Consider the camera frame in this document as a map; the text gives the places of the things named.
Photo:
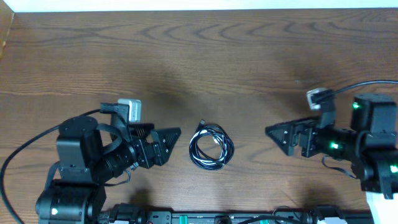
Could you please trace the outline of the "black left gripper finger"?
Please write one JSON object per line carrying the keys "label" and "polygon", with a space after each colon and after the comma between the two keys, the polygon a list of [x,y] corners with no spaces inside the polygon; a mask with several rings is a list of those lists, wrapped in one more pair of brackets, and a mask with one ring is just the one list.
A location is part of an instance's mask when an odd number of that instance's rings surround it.
{"label": "black left gripper finger", "polygon": [[146,139],[153,129],[153,123],[133,123],[129,125],[131,136],[138,139]]}
{"label": "black left gripper finger", "polygon": [[154,164],[165,164],[168,162],[174,145],[181,135],[180,128],[168,128],[152,130],[151,132],[154,150]]}

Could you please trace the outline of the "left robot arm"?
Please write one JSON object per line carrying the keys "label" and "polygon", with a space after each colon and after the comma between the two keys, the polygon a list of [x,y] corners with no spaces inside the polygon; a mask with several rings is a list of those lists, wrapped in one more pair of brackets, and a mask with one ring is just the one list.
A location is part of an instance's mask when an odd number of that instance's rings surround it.
{"label": "left robot arm", "polygon": [[156,130],[116,114],[110,124],[91,116],[64,121],[56,140],[59,161],[36,202],[39,223],[97,223],[108,181],[137,167],[164,165],[180,135],[180,128]]}

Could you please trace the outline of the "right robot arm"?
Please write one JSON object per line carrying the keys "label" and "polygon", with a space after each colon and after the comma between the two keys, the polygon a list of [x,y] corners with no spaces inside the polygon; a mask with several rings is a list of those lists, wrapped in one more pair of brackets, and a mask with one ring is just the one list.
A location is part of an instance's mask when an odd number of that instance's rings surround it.
{"label": "right robot arm", "polygon": [[287,155],[300,146],[303,157],[349,161],[345,175],[360,181],[374,223],[397,221],[397,131],[395,101],[387,96],[363,93],[354,96],[348,129],[335,126],[336,108],[330,90],[309,97],[319,116],[296,119],[265,128]]}

